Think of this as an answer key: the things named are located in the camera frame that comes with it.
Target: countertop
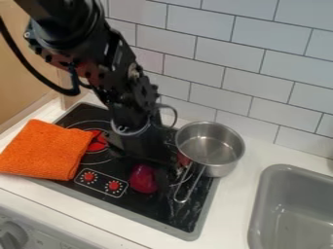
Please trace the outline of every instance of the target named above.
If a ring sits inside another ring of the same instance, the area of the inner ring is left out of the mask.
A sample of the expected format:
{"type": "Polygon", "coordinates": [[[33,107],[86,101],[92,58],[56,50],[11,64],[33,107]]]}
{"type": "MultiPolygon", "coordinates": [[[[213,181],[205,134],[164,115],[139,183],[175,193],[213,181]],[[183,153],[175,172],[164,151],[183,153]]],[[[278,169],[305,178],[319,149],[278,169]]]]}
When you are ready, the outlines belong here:
{"type": "MultiPolygon", "coordinates": [[[[88,95],[83,101],[95,102],[88,95]]],[[[0,152],[32,118],[53,122],[63,114],[55,99],[0,135],[0,152]]],[[[180,120],[177,126],[188,123],[180,120]]],[[[187,242],[65,196],[23,177],[0,175],[1,205],[94,242],[102,248],[246,249],[247,229],[263,169],[292,164],[333,175],[333,161],[243,136],[246,152],[237,168],[222,178],[199,239],[187,242]]]]}

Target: sink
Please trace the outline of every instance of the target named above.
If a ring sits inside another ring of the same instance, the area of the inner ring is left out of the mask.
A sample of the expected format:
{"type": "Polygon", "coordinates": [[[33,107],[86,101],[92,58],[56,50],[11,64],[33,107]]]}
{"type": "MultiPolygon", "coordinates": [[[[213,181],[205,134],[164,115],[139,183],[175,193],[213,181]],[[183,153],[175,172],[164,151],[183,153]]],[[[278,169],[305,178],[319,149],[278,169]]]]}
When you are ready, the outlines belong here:
{"type": "Polygon", "coordinates": [[[265,169],[248,244],[251,249],[332,249],[333,178],[291,165],[265,169]]]}

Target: white tile wall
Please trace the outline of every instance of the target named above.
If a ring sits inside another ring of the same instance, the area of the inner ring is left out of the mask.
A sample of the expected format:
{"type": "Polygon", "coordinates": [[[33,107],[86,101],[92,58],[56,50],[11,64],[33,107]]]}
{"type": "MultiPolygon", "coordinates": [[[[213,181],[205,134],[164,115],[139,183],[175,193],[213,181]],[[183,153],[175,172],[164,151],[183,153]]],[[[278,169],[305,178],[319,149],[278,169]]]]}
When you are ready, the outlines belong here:
{"type": "Polygon", "coordinates": [[[332,0],[103,4],[183,118],[332,157],[332,0]]]}
{"type": "Polygon", "coordinates": [[[238,93],[192,84],[190,101],[209,107],[246,115],[251,97],[238,93]]]}
{"type": "Polygon", "coordinates": [[[333,89],[323,89],[297,83],[290,104],[333,114],[333,89]]]}
{"type": "Polygon", "coordinates": [[[140,25],[137,32],[138,47],[190,58],[194,56],[194,36],[140,25]]]}
{"type": "Polygon", "coordinates": [[[333,137],[333,116],[324,114],[318,130],[316,131],[317,134],[333,137]]]}
{"type": "Polygon", "coordinates": [[[230,40],[234,17],[189,8],[169,6],[167,28],[219,40],[230,40]]]}
{"type": "Polygon", "coordinates": [[[333,1],[280,0],[276,20],[333,30],[333,1]]]}
{"type": "Polygon", "coordinates": [[[145,74],[149,77],[152,84],[159,86],[159,93],[187,100],[190,90],[189,82],[150,72],[145,72],[145,74]]]}
{"type": "Polygon", "coordinates": [[[241,135],[273,143],[278,132],[276,124],[253,120],[240,115],[218,111],[216,121],[229,126],[241,135]]]}
{"type": "Polygon", "coordinates": [[[314,132],[321,114],[290,105],[254,98],[250,117],[314,132]]]}
{"type": "Polygon", "coordinates": [[[154,0],[154,1],[199,8],[202,0],[154,0]]]}
{"type": "Polygon", "coordinates": [[[259,72],[263,54],[261,49],[198,38],[196,59],[259,72]]]}
{"type": "Polygon", "coordinates": [[[163,71],[163,54],[142,50],[139,48],[131,48],[135,55],[137,62],[147,71],[154,73],[162,73],[163,71]]]}
{"type": "Polygon", "coordinates": [[[253,18],[273,19],[277,0],[203,0],[203,9],[253,18]]]}
{"type": "Polygon", "coordinates": [[[106,21],[112,28],[120,31],[130,45],[135,46],[135,24],[109,18],[106,21]]]}
{"type": "Polygon", "coordinates": [[[166,55],[165,74],[220,88],[224,67],[166,55]]]}
{"type": "Polygon", "coordinates": [[[307,49],[307,55],[333,60],[333,33],[315,30],[307,49]]]}
{"type": "Polygon", "coordinates": [[[287,102],[293,82],[228,68],[223,89],[287,102]]]}
{"type": "Polygon", "coordinates": [[[261,73],[333,88],[333,62],[267,51],[261,73]]]}
{"type": "Polygon", "coordinates": [[[233,42],[303,54],[310,33],[310,28],[251,18],[236,18],[233,42]]]}
{"type": "Polygon", "coordinates": [[[330,138],[281,127],[276,143],[298,151],[333,159],[333,139],[330,138]]]}
{"type": "Polygon", "coordinates": [[[150,26],[166,27],[167,5],[145,0],[109,0],[109,16],[150,26]]]}
{"type": "Polygon", "coordinates": [[[162,103],[171,105],[177,109],[178,117],[190,121],[214,121],[216,110],[202,105],[189,103],[171,97],[162,97],[162,103]]]}

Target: orange cloth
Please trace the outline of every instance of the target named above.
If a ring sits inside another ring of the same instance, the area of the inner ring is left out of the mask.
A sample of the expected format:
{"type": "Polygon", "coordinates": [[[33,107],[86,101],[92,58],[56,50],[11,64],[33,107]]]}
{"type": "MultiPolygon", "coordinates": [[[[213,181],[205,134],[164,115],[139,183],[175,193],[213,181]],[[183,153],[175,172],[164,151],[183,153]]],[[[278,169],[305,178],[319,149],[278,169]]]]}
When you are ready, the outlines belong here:
{"type": "Polygon", "coordinates": [[[92,139],[91,132],[31,120],[0,155],[0,172],[68,181],[92,139]]]}

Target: silver pot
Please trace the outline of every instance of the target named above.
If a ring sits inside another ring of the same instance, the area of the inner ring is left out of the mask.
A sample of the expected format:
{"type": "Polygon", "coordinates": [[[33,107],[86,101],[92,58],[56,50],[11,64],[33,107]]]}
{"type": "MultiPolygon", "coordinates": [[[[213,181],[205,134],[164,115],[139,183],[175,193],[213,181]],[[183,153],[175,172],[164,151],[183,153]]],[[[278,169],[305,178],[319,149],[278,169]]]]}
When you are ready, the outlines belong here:
{"type": "Polygon", "coordinates": [[[181,182],[191,167],[199,170],[196,181],[183,199],[177,197],[181,188],[181,184],[178,185],[173,198],[179,203],[188,200],[202,175],[207,177],[228,175],[235,169],[245,151],[244,142],[238,133],[214,122],[195,122],[183,126],[176,133],[175,144],[178,151],[188,159],[188,165],[185,165],[187,170],[181,182]]]}

